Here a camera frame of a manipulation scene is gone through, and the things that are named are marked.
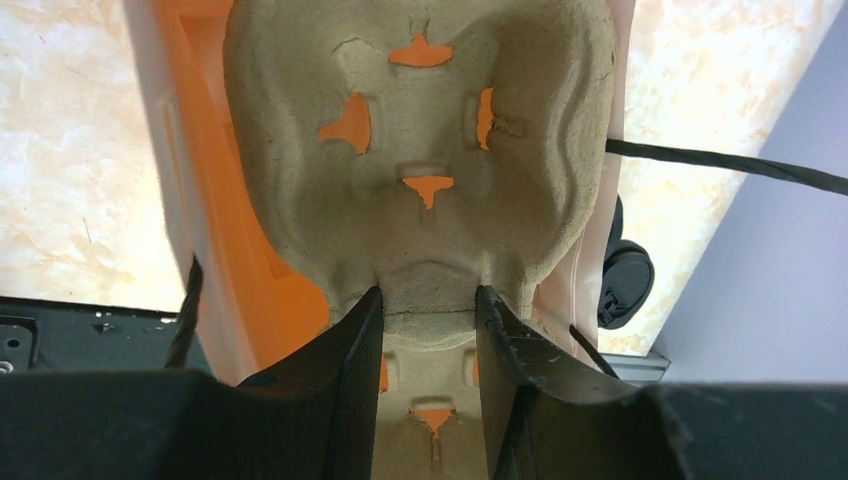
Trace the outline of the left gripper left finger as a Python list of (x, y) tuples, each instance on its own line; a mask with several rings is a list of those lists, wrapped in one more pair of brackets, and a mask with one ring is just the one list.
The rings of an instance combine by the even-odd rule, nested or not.
[(1, 382), (5, 479), (367, 479), (382, 294), (237, 386), (197, 370)]

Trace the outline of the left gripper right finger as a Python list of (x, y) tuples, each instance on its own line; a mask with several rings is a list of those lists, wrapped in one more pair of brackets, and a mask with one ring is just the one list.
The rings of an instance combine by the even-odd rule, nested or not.
[(572, 357), (497, 292), (475, 296), (492, 479), (843, 479), (847, 389), (636, 387)]

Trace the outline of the orange paper bag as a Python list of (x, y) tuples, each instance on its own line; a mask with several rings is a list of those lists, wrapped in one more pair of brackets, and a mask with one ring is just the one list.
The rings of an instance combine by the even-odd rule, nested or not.
[[(321, 290), (274, 250), (251, 203), (225, 90), (223, 45), (237, 1), (124, 7), (177, 269), (198, 263), (198, 333), (214, 375), (235, 384), (336, 323)], [(631, 43), (624, 80), (626, 135)]]

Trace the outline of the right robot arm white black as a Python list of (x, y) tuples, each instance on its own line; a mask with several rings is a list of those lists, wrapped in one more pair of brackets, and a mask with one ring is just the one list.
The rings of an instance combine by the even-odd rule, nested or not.
[(597, 324), (604, 330), (625, 326), (644, 305), (655, 280), (650, 255), (638, 243), (622, 238), (623, 226), (623, 203), (617, 197), (602, 265), (597, 308)]

